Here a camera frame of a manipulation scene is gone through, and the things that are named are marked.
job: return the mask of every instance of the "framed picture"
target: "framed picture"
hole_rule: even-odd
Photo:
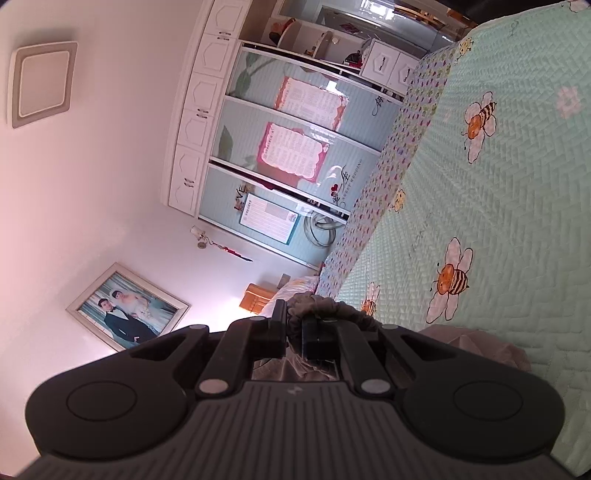
[[[114,264],[66,310],[117,351],[170,332],[189,305]]]

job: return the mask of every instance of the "groom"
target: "groom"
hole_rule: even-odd
[[[119,338],[133,343],[156,338],[157,335],[145,323],[115,308],[109,300],[100,299],[99,307],[105,312],[105,324]]]

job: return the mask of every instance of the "black suit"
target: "black suit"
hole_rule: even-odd
[[[107,313],[105,315],[105,323],[107,327],[109,327],[116,336],[129,342],[137,341],[138,343],[147,342],[148,340],[157,337],[157,335],[150,330],[145,323],[127,315],[125,312],[123,313],[127,317],[127,320],[118,317],[117,315],[113,315],[112,313]]]

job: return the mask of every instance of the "square ceiling lamp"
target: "square ceiling lamp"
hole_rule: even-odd
[[[8,85],[8,125],[22,127],[70,108],[78,43],[45,43],[12,53]]]

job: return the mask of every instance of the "poster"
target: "poster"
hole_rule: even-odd
[[[285,77],[275,110],[336,131],[349,99],[309,83]]]
[[[240,224],[289,245],[299,217],[287,208],[249,193]]]
[[[269,122],[256,159],[314,182],[328,149],[328,143],[319,142],[298,131]]]

